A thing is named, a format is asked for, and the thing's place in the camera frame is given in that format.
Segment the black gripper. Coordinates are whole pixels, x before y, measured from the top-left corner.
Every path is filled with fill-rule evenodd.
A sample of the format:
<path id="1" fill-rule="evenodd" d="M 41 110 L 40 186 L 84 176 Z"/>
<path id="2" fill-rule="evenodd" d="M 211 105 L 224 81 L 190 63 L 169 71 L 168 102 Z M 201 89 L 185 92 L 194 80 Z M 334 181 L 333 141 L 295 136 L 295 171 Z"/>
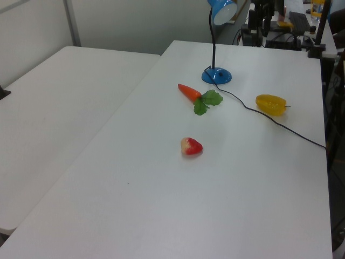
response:
<path id="1" fill-rule="evenodd" d="M 263 20 L 263 36 L 267 37 L 271 29 L 271 17 L 274 16 L 274 0 L 252 0 L 254 10 L 249 11 L 248 28 L 257 29 L 257 16 L 265 17 Z"/>

